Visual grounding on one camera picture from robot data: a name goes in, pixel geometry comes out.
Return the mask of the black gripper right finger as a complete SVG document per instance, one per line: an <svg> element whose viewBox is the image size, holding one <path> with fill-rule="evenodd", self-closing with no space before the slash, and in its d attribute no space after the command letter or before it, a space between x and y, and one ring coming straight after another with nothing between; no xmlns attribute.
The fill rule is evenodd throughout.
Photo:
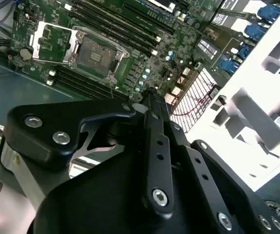
<svg viewBox="0 0 280 234"><path fill-rule="evenodd" d="M280 234L280 218L201 140L188 142L154 93L154 208L188 234Z"/></svg>

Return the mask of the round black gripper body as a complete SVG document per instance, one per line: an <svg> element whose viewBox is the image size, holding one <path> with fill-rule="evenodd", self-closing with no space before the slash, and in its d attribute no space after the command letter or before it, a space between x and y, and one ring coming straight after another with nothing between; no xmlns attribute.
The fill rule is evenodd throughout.
<svg viewBox="0 0 280 234"><path fill-rule="evenodd" d="M216 218L169 154L129 151L59 185L42 202L35 234L215 234Z"/></svg>

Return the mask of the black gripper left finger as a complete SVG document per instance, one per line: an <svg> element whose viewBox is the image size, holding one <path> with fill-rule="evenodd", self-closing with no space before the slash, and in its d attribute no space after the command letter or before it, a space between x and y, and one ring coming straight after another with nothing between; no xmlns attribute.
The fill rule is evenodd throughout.
<svg viewBox="0 0 280 234"><path fill-rule="evenodd" d="M148 89L139 103L99 99L22 105L7 115L0 162L10 171L35 209L58 185L69 180L71 162L123 146L144 162L140 197L158 216L171 216L174 198L165 100Z"/></svg>

